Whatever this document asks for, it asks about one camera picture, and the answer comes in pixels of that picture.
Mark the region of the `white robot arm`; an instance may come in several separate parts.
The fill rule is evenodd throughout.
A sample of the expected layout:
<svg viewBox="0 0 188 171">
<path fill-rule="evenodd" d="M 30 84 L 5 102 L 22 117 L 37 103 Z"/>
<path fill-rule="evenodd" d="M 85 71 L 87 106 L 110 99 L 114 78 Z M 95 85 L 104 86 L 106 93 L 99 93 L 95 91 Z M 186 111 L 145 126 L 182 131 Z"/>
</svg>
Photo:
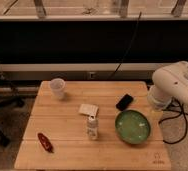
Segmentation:
<svg viewBox="0 0 188 171">
<path fill-rule="evenodd" d="M 188 106 L 188 62 L 180 61 L 161 67 L 152 74 L 153 85 L 147 95 L 155 110 L 163 110 L 173 98 Z"/>
</svg>

